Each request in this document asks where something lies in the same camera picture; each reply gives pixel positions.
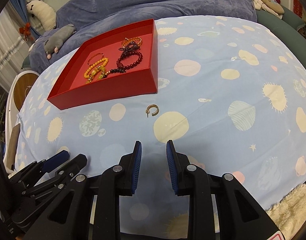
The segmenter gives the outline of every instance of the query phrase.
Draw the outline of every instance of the star print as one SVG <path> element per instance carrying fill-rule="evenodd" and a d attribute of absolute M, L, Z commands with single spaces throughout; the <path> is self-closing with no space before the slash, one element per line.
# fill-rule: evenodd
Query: star print
<path fill-rule="evenodd" d="M 254 152 L 254 150 L 256 150 L 255 145 L 256 145 L 256 144 L 252 144 L 252 145 L 249 147 L 250 149 L 253 150 L 253 152 Z"/>

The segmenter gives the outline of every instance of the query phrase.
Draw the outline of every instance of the gray plush mouse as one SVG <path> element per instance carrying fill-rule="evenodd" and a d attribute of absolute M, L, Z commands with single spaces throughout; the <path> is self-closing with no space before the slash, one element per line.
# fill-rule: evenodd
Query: gray plush mouse
<path fill-rule="evenodd" d="M 47 54 L 47 58 L 51 59 L 53 52 L 58 53 L 59 49 L 63 46 L 63 43 L 67 41 L 76 31 L 73 24 L 68 24 L 54 33 L 44 44 L 44 51 Z"/>

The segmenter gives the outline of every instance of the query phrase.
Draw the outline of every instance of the bed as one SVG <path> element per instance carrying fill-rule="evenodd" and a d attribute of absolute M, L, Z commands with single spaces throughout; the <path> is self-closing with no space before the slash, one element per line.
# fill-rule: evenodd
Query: bed
<path fill-rule="evenodd" d="M 158 93 L 58 110 L 46 98 L 73 50 L 40 75 L 24 102 L 16 170 L 66 149 L 71 158 L 85 154 L 82 173 L 94 176 L 139 140 L 138 189 L 121 198 L 121 231 L 173 239 L 185 238 L 188 199 L 172 191 L 168 139 L 207 173 L 232 173 L 264 209 L 306 181 L 306 70 L 291 51 L 240 18 L 155 23 Z M 160 113 L 147 118 L 150 104 Z"/>
<path fill-rule="evenodd" d="M 38 73 L 84 41 L 133 22 L 189 15 L 229 16 L 254 22 L 257 19 L 253 0 L 71 0 L 56 13 L 57 29 L 40 37 L 30 52 L 31 67 Z M 77 33 L 48 61 L 45 42 L 67 24 L 74 24 Z"/>

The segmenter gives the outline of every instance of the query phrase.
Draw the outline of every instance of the red box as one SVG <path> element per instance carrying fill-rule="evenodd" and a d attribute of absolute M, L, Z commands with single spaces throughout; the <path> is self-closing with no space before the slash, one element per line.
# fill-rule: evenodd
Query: red box
<path fill-rule="evenodd" d="M 91 83 L 86 83 L 84 73 L 89 68 L 87 62 L 91 56 L 101 52 L 109 59 L 106 70 L 117 68 L 116 61 L 122 53 L 118 49 L 122 41 L 134 37 L 140 37 L 143 41 L 138 50 L 143 55 L 139 65 L 126 73 L 110 74 L 102 80 L 98 80 L 98 73 Z M 138 56 L 133 55 L 122 63 L 129 65 L 137 59 Z M 153 19 L 125 25 L 85 41 L 58 77 L 48 101 L 63 110 L 151 93 L 157 93 L 157 31 Z"/>

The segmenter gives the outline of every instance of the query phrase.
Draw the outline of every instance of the silver screw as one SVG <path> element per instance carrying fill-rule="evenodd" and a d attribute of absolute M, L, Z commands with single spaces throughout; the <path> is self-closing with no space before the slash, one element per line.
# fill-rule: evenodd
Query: silver screw
<path fill-rule="evenodd" d="M 76 176 L 76 181 L 77 182 L 82 182 L 83 180 L 85 180 L 85 176 L 84 175 L 78 175 L 78 176 Z"/>
<path fill-rule="evenodd" d="M 187 168 L 189 171 L 195 171 L 195 170 L 196 170 L 196 166 L 195 166 L 195 165 L 192 165 L 192 164 L 188 165 L 186 168 Z"/>
<path fill-rule="evenodd" d="M 226 180 L 229 180 L 229 181 L 231 181 L 231 180 L 233 180 L 233 175 L 231 175 L 230 173 L 226 173 L 225 175 L 224 175 L 224 178 L 226 179 Z"/>
<path fill-rule="evenodd" d="M 113 171 L 115 171 L 115 172 L 119 172 L 119 171 L 121 171 L 123 168 L 122 168 L 122 166 L 120 166 L 120 165 L 116 165 L 116 166 L 114 166 L 113 167 Z"/>

